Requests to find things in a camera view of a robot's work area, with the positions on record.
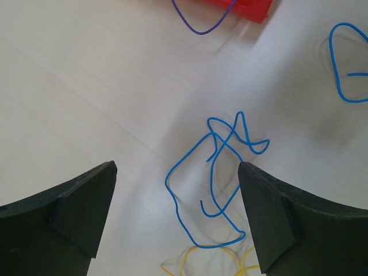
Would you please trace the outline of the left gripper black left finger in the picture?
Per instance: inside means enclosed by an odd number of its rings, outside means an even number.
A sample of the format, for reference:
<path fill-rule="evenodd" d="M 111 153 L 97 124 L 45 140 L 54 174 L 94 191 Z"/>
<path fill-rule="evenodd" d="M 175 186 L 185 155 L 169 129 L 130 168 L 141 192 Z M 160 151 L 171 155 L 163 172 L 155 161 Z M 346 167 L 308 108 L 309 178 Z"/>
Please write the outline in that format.
<path fill-rule="evenodd" d="M 1 275 L 87 275 L 117 179 L 114 161 L 1 206 Z"/>

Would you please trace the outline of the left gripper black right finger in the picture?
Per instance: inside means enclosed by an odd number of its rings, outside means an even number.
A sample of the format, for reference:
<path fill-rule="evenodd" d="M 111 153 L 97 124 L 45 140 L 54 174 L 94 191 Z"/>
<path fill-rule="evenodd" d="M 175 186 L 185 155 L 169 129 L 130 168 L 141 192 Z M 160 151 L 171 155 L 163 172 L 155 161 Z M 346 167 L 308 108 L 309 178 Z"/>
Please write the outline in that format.
<path fill-rule="evenodd" d="M 367 210 L 311 194 L 249 162 L 239 164 L 238 177 L 263 274 L 367 274 Z"/>

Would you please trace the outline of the red plastic bin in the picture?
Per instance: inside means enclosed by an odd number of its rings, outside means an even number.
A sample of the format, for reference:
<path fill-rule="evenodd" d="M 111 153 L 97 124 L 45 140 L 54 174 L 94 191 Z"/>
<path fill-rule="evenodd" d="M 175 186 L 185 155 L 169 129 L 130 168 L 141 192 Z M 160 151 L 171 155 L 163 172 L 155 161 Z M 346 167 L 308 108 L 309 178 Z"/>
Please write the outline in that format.
<path fill-rule="evenodd" d="M 262 24 L 268 17 L 273 0 L 207 0 L 207 3 L 226 10 L 232 4 L 230 12 L 249 21 Z"/>

